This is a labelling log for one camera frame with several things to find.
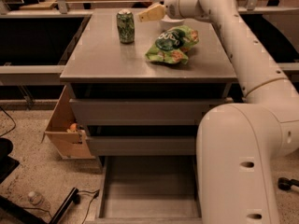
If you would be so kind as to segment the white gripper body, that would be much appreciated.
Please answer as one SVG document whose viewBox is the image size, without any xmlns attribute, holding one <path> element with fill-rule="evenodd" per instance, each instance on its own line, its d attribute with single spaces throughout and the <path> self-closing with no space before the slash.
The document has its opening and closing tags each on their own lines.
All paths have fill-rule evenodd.
<svg viewBox="0 0 299 224">
<path fill-rule="evenodd" d="M 166 15 L 175 20 L 197 19 L 203 14 L 199 0 L 164 0 Z"/>
</svg>

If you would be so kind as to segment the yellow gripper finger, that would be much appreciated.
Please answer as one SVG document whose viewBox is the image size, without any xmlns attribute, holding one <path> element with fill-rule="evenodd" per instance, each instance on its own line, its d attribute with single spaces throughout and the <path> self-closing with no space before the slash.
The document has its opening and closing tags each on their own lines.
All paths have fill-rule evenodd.
<svg viewBox="0 0 299 224">
<path fill-rule="evenodd" d="M 146 21 L 158 21 L 161 20 L 165 15 L 164 6 L 161 4 L 152 4 L 145 10 L 137 14 L 138 20 L 140 22 Z"/>
</svg>

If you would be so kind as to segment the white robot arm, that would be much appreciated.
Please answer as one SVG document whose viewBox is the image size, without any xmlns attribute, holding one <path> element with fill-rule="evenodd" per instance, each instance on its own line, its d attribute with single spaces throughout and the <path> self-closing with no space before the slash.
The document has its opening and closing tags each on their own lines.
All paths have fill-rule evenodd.
<svg viewBox="0 0 299 224">
<path fill-rule="evenodd" d="M 203 224 L 279 224 L 270 161 L 299 148 L 299 94 L 241 18 L 235 0 L 164 0 L 141 21 L 211 23 L 245 101 L 201 120 L 196 159 Z"/>
</svg>

